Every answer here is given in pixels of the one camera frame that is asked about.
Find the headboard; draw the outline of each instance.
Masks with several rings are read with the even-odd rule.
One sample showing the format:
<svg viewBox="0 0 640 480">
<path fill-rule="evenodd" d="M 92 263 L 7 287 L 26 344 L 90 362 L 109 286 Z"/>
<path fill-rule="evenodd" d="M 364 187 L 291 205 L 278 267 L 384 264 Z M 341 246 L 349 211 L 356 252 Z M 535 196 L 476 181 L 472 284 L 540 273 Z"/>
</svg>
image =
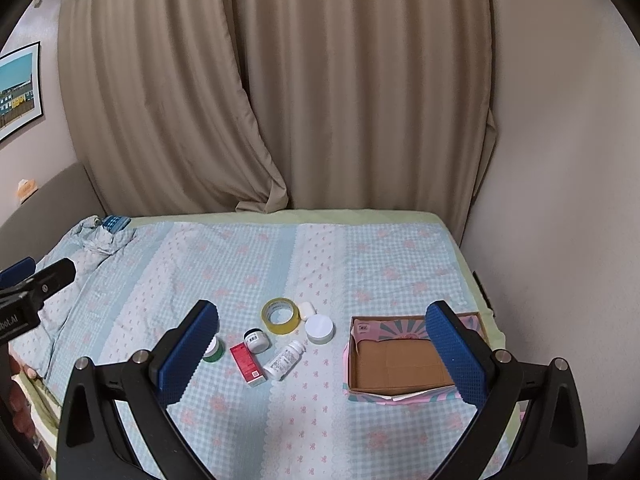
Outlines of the headboard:
<svg viewBox="0 0 640 480">
<path fill-rule="evenodd" d="M 0 226 L 0 270 L 31 256 L 39 261 L 83 218 L 105 211 L 80 162 L 61 171 Z"/>
</svg>

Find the human hand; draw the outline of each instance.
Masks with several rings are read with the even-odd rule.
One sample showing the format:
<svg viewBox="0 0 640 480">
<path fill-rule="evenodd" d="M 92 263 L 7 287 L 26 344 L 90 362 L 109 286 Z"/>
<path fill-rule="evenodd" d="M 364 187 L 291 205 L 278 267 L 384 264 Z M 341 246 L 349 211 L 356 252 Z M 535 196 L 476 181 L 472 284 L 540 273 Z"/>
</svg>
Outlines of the human hand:
<svg viewBox="0 0 640 480">
<path fill-rule="evenodd" d="M 9 355 L 9 364 L 12 375 L 20 373 L 20 364 L 12 355 Z M 14 428 L 28 438 L 33 438 L 36 434 L 36 427 L 31 419 L 29 403 L 20 386 L 15 381 L 12 383 L 9 390 L 9 407 L 14 412 Z"/>
</svg>

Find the framed picture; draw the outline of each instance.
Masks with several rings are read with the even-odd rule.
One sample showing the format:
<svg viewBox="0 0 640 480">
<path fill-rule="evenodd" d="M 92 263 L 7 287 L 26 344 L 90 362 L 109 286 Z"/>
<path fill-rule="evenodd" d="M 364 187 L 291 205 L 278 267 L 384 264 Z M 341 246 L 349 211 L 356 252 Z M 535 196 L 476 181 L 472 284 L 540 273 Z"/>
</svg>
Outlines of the framed picture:
<svg viewBox="0 0 640 480">
<path fill-rule="evenodd" d="M 0 57 L 0 142 L 41 115 L 37 42 Z"/>
</svg>

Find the wall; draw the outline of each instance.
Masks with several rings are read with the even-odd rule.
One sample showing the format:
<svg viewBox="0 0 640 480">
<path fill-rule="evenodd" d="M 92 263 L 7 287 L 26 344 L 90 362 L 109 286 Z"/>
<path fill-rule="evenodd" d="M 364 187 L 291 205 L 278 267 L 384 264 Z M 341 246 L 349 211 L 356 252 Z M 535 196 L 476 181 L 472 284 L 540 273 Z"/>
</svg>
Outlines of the wall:
<svg viewBox="0 0 640 480">
<path fill-rule="evenodd" d="M 462 250 L 517 358 L 570 362 L 590 461 L 640 424 L 640 47 L 609 0 L 494 0 L 498 144 Z"/>
<path fill-rule="evenodd" d="M 33 4 L 2 49 L 40 41 L 40 87 L 44 116 L 0 142 L 0 224 L 16 209 L 15 190 L 23 178 L 39 186 L 76 161 L 58 78 L 58 13 L 61 0 Z"/>
</svg>

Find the curtain fold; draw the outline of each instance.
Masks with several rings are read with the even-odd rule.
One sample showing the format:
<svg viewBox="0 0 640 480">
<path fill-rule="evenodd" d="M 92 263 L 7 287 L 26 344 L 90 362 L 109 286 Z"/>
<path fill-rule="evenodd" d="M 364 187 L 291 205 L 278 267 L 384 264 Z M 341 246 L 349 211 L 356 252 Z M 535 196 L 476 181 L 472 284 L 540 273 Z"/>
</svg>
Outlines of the curtain fold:
<svg viewBox="0 0 640 480">
<path fill-rule="evenodd" d="M 287 205 L 242 88 L 231 5 L 62 0 L 66 118 L 108 211 L 152 216 Z"/>
<path fill-rule="evenodd" d="M 459 241 L 489 107 L 489 0 L 232 1 L 292 206 L 428 210 Z"/>
</svg>

